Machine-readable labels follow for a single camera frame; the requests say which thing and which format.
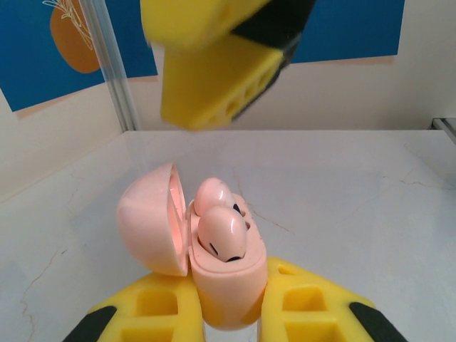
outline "metal frame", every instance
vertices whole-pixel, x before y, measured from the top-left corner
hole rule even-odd
[[[104,0],[79,0],[123,132],[140,130],[127,74]]]

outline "white surface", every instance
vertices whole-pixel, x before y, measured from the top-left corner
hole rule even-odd
[[[455,0],[406,1],[392,65],[290,65],[231,129],[426,129],[456,117],[455,13]],[[160,91],[161,82],[132,85],[144,129],[169,129]]]
[[[122,135],[1,206],[0,341],[62,341],[146,273],[115,207],[171,160],[188,202],[209,176],[242,194],[270,255],[368,297],[410,342],[456,341],[456,147],[442,131]]]
[[[19,120],[0,90],[0,202],[120,134],[106,84]]]

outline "earbud case lid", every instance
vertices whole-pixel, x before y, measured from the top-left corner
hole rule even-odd
[[[185,199],[174,164],[134,182],[120,199],[117,217],[120,235],[139,262],[160,274],[187,275]]]

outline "blue poster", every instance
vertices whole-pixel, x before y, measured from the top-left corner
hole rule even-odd
[[[127,76],[157,74],[140,2],[106,1]],[[0,1],[0,88],[13,111],[103,82],[78,0]]]
[[[317,0],[293,63],[398,54],[405,0]]]

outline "white wall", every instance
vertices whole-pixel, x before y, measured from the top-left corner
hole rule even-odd
[[[12,113],[0,91],[0,202],[120,134],[106,84]]]
[[[291,65],[230,128],[426,129],[433,117],[455,117],[455,15],[455,0],[406,1],[398,56]],[[160,83],[132,83],[148,130],[169,128]]]

